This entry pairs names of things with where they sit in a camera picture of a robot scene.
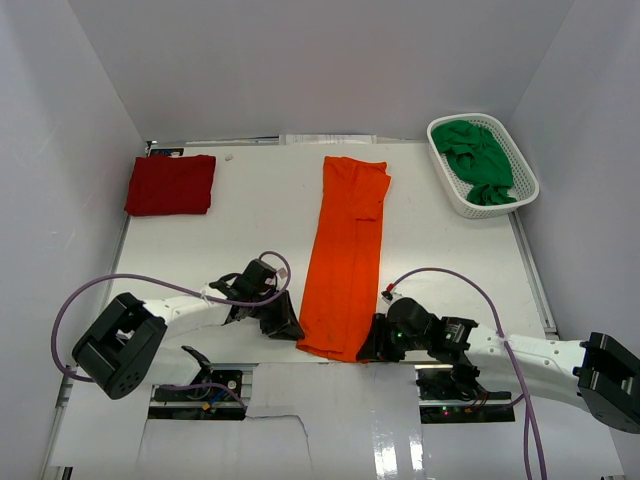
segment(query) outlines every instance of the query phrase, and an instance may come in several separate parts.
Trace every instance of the crumpled green fabric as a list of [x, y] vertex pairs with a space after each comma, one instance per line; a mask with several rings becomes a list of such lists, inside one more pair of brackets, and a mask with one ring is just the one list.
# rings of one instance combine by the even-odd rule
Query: crumpled green fabric
[[473, 184], [467, 195], [469, 202], [503, 205], [516, 201], [507, 193], [513, 187], [511, 164], [490, 130], [454, 120], [436, 127], [431, 137], [458, 178]]

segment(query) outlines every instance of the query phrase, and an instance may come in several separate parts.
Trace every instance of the white tabletop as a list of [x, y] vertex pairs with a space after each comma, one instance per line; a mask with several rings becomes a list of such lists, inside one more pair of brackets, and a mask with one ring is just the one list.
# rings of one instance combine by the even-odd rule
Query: white tabletop
[[[385, 200], [380, 289], [420, 266], [453, 269], [487, 290], [508, 333], [544, 336], [508, 217], [468, 220], [456, 214], [438, 183], [426, 144], [194, 146], [184, 152], [197, 154], [217, 158], [209, 212], [131, 218], [117, 272], [200, 289], [225, 273], [242, 271], [262, 251], [276, 250], [291, 263], [290, 292], [299, 312], [322, 202], [324, 157], [386, 161], [392, 180]], [[161, 287], [128, 280], [112, 289], [114, 295], [125, 291], [140, 299], [174, 296]], [[420, 274], [399, 291], [439, 316], [493, 325], [482, 298], [455, 278]], [[167, 342], [174, 344], [191, 345], [216, 363], [323, 361], [297, 350], [293, 342], [267, 338], [253, 319]], [[413, 352], [407, 359], [429, 357]]]

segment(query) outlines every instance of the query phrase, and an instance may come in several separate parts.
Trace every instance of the gray wall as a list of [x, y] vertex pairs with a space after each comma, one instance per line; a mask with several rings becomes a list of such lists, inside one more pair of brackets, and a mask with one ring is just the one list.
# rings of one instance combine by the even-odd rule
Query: gray wall
[[[62, 378], [53, 318], [108, 270], [143, 143], [65, 0], [0, 2], [0, 65], [0, 478], [23, 480], [38, 476]], [[71, 312], [65, 353], [96, 298]]]
[[[565, 339], [640, 355], [640, 6], [575, 2], [509, 124], [540, 180], [522, 219]], [[613, 434], [640, 479], [640, 437]]]
[[147, 140], [507, 120], [571, 0], [70, 0]]

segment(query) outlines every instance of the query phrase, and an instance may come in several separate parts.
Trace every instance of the orange cloth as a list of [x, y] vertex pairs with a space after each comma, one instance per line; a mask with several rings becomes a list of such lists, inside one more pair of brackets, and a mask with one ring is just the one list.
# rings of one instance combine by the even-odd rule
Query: orange cloth
[[386, 163], [324, 160], [324, 196], [300, 310], [298, 348], [355, 362], [375, 313]]

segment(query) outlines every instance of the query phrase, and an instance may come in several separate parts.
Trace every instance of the dark red folded towel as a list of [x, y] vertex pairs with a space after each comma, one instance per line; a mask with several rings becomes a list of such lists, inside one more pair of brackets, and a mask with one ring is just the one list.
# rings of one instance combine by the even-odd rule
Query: dark red folded towel
[[211, 206], [216, 157], [136, 158], [124, 209], [129, 215], [205, 214]]

